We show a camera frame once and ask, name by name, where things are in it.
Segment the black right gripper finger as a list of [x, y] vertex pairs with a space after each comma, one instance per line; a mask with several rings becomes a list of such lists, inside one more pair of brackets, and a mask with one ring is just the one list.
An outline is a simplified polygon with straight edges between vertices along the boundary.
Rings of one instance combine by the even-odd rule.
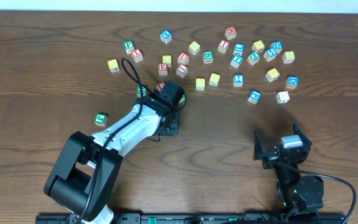
[[294, 135], [298, 135], [304, 146], [311, 146], [312, 142], [303, 134], [296, 123], [293, 123], [293, 132]]
[[257, 133], [257, 130], [254, 130], [254, 156], [253, 159], [254, 160], [262, 160], [264, 157], [264, 152], [263, 152], [263, 148], [262, 145], [260, 143], [260, 139], [259, 139], [259, 135]]

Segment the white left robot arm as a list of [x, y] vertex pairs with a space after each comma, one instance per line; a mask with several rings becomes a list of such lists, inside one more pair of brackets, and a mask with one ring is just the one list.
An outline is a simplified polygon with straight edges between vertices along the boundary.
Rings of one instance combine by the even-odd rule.
[[182, 91], [144, 95], [109, 128], [90, 136], [72, 134], [45, 183], [45, 195], [71, 211], [77, 223], [111, 223], [114, 214], [107, 201], [123, 158], [160, 128], [169, 127], [184, 98]]

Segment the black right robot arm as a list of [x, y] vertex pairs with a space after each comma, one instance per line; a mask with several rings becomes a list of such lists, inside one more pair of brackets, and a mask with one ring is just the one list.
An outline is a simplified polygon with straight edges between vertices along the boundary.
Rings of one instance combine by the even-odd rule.
[[264, 169], [274, 169], [277, 193], [289, 213], [312, 213], [323, 207], [324, 182], [312, 175], [300, 175], [298, 164], [303, 163], [312, 142], [293, 125], [293, 135], [281, 138], [273, 151], [264, 152], [257, 132], [254, 133], [253, 160], [261, 160]]

